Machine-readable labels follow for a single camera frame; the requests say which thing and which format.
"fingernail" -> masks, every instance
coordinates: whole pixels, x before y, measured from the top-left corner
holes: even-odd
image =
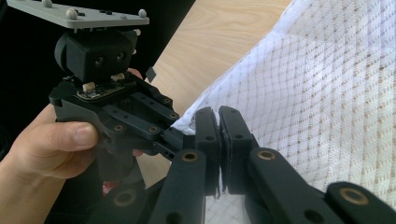
[[[92,144],[93,129],[90,124],[83,124],[76,128],[73,140],[76,144],[85,146]]]

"white mesh fabric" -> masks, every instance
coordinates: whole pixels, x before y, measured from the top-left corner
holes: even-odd
[[[295,0],[174,127],[234,107],[310,185],[349,181],[396,208],[395,36],[393,0]]]

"screw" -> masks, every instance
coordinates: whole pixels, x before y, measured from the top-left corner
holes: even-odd
[[[125,53],[124,52],[120,52],[118,55],[117,55],[117,62],[120,62],[120,61],[122,61],[122,60],[124,60],[125,59]]]
[[[198,155],[196,153],[194,153],[194,152],[187,152],[187,153],[183,154],[181,159],[183,161],[188,161],[188,162],[197,161],[198,160]]]
[[[259,153],[257,153],[257,156],[265,161],[271,161],[275,159],[275,154],[270,152],[270,151],[260,151]]]
[[[155,133],[155,132],[157,132],[157,128],[156,127],[151,127],[151,128],[149,128],[149,131],[151,133]]]
[[[105,57],[101,56],[96,59],[95,61],[95,66],[96,67],[101,67],[105,63]]]
[[[114,126],[114,130],[115,131],[117,131],[117,132],[120,132],[120,131],[122,131],[123,130],[123,126],[122,125],[116,125],[116,126]]]
[[[44,7],[52,7],[52,1],[51,0],[42,0]]]
[[[356,205],[366,205],[369,203],[367,196],[357,189],[341,188],[340,194],[345,200]]]
[[[68,9],[66,10],[66,17],[67,17],[69,20],[75,21],[75,20],[77,19],[77,16],[78,16],[78,14],[77,14],[77,12],[76,12],[75,9],[73,9],[73,8],[68,8]]]
[[[129,204],[134,203],[136,199],[136,191],[134,189],[127,189],[116,195],[114,198],[114,204],[118,207],[125,207]]]
[[[147,15],[148,15],[148,13],[146,12],[145,9],[140,9],[139,10],[139,17],[140,18],[145,18],[145,17],[147,17]]]

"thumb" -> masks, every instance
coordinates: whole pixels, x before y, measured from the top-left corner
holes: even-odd
[[[58,122],[38,125],[30,134],[36,146],[44,150],[80,151],[92,148],[98,133],[87,122]]]

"black robotic claw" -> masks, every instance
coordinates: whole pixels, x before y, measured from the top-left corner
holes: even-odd
[[[197,111],[195,135],[173,129],[179,115],[172,100],[126,72],[136,39],[135,32],[114,30],[67,33],[55,50],[73,75],[49,100],[58,121],[96,127],[103,180],[128,175],[132,148],[172,161],[165,180],[149,189],[139,183],[110,191],[90,223],[203,223],[205,196],[222,190],[246,196],[252,223],[396,223],[392,208],[362,187],[334,183],[325,193],[310,187],[280,153],[259,147],[234,108],[219,109],[219,126],[211,108]]]

